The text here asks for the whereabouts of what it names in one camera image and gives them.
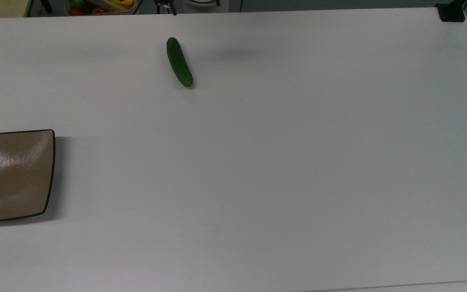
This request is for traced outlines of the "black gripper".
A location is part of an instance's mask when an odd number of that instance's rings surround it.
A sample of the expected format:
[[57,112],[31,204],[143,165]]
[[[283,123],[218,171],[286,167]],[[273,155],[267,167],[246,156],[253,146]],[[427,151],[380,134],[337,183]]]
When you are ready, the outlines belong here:
[[174,0],[155,0],[154,5],[157,7],[157,15],[161,14],[161,7],[171,8],[172,15],[177,15]]

